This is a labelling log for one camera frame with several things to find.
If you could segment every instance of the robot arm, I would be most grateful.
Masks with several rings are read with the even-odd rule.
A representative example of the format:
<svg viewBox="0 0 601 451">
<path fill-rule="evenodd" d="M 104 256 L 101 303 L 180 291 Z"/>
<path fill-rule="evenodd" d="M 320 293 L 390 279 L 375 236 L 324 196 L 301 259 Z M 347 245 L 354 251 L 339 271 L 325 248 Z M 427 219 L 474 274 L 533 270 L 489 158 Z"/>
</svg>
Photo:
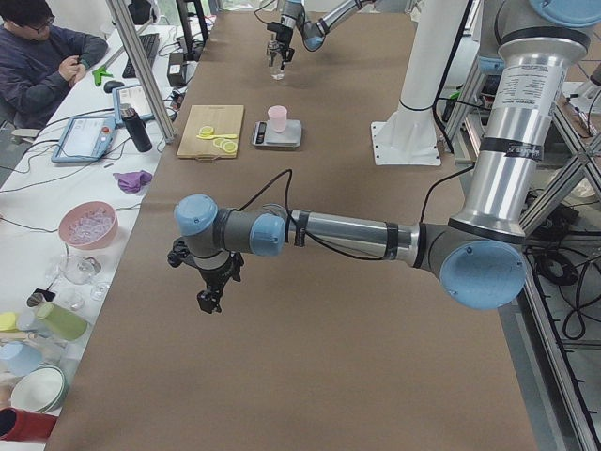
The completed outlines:
<svg viewBox="0 0 601 451">
<path fill-rule="evenodd" d="M 275 34 L 275 39 L 268 42 L 268 65 L 274 72 L 283 74 L 286 63 L 292 61 L 294 49 L 290 47 L 294 28 L 298 28 L 304 47 L 314 52 L 319 49 L 328 33 L 344 22 L 366 4 L 377 0 L 346 0 L 331 12 L 312 23 L 306 15 L 301 0 L 286 0 L 282 8 L 280 22 L 268 23 L 267 29 Z"/>
<path fill-rule="evenodd" d="M 175 215 L 183 236 L 174 242 L 169 262 L 200 271 L 207 289 L 198 293 L 197 301 L 208 313 L 222 311 L 220 299 L 229 279 L 240 281 L 240 252 L 277 256 L 290 234 L 299 247 L 317 242 L 365 259 L 402 260 L 432 272 L 449 295 L 472 308 L 496 308 L 512 301 L 526 276 L 522 257 L 512 245 L 446 225 L 398 225 L 306 210 L 288 213 L 273 205 L 253 212 L 219 209 L 203 194 L 184 198 Z"/>
<path fill-rule="evenodd" d="M 283 15 L 281 25 L 291 30 L 301 17 L 304 30 L 301 4 L 288 0 L 287 5 L 285 11 L 292 12 Z M 496 308 L 515 298 L 526 278 L 519 216 L 542 159 L 555 100 L 568 68 L 587 53 L 590 27 L 601 22 L 601 7 L 596 0 L 582 0 L 578 7 L 569 0 L 488 0 L 485 5 L 495 6 L 485 9 L 493 19 L 483 23 L 490 24 L 494 36 L 486 42 L 496 47 L 505 69 L 462 210 L 448 225 L 400 226 L 274 206 L 252 213 L 220 210 L 206 196 L 187 197 L 176 207 L 182 238 L 170 263 L 183 261 L 201 272 L 208 283 L 198 295 L 203 310 L 221 310 L 224 284 L 239 280 L 239 252 L 280 253 L 286 225 L 293 227 L 296 245 L 309 236 L 339 252 L 403 260 L 432 272 L 450 296 L 469 307 Z M 340 11 L 341 17 L 349 13 Z"/>
</svg>

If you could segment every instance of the light blue robot joint cap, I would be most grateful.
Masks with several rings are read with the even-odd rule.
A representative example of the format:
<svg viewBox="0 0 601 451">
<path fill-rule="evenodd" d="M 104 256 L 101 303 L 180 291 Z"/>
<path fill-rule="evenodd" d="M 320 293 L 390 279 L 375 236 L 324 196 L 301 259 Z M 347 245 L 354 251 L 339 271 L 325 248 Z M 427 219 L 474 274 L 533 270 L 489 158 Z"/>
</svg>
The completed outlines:
<svg viewBox="0 0 601 451">
<path fill-rule="evenodd" d="M 599 0 L 530 0 L 538 15 L 569 28 L 586 28 L 601 22 Z"/>
<path fill-rule="evenodd" d="M 251 251 L 257 256 L 277 256 L 282 252 L 284 237 L 284 219 L 273 214 L 262 214 L 256 218 L 251 229 Z"/>
<path fill-rule="evenodd" d="M 440 282 L 458 302 L 487 310 L 511 302 L 526 282 L 522 255 L 500 241 L 473 241 L 455 249 L 440 269 Z"/>
<path fill-rule="evenodd" d="M 213 199 L 204 194 L 185 197 L 176 205 L 176 217 L 179 231 L 184 237 L 190 237 L 207 230 L 215 220 L 219 208 Z"/>
<path fill-rule="evenodd" d="M 319 36 L 313 36 L 312 38 L 306 40 L 304 44 L 308 50 L 314 51 L 321 47 L 321 44 L 323 44 L 323 38 L 320 38 Z"/>
<path fill-rule="evenodd" d="M 505 62 L 500 58 L 478 56 L 478 69 L 486 75 L 501 75 L 505 69 Z"/>
</svg>

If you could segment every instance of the black water bottle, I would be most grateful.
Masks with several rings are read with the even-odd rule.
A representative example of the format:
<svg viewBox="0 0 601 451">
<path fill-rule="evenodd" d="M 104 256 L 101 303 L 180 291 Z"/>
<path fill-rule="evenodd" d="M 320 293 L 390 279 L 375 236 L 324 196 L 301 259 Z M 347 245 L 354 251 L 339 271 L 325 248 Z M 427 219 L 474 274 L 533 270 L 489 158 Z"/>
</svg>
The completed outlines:
<svg viewBox="0 0 601 451">
<path fill-rule="evenodd" d="M 146 133 L 146 124 L 128 103 L 121 104 L 121 119 L 125 128 L 130 133 L 131 140 L 139 152 L 148 152 L 152 149 L 152 143 Z"/>
</svg>

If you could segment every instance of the white bowl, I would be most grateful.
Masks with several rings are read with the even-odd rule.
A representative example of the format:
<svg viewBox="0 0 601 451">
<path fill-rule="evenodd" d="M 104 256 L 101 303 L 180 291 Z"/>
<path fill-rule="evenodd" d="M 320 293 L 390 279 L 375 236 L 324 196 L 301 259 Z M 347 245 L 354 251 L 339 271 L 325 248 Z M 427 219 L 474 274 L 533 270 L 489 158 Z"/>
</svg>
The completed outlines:
<svg viewBox="0 0 601 451">
<path fill-rule="evenodd" d="M 10 405 L 31 412 L 47 412 L 57 406 L 65 392 L 63 372 L 55 366 L 45 366 L 17 382 L 10 397 Z"/>
</svg>

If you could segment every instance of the pink cup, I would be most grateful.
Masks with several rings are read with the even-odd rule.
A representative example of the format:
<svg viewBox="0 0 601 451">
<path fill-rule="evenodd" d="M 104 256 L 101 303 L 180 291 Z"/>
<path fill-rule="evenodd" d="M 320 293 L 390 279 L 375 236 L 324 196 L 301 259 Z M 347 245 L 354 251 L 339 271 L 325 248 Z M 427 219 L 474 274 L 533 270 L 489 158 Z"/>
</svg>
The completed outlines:
<svg viewBox="0 0 601 451">
<path fill-rule="evenodd" d="M 288 119 L 288 110 L 285 106 L 275 105 L 267 110 L 267 115 L 270 117 L 271 129 L 274 132 L 281 133 L 285 130 Z"/>
</svg>

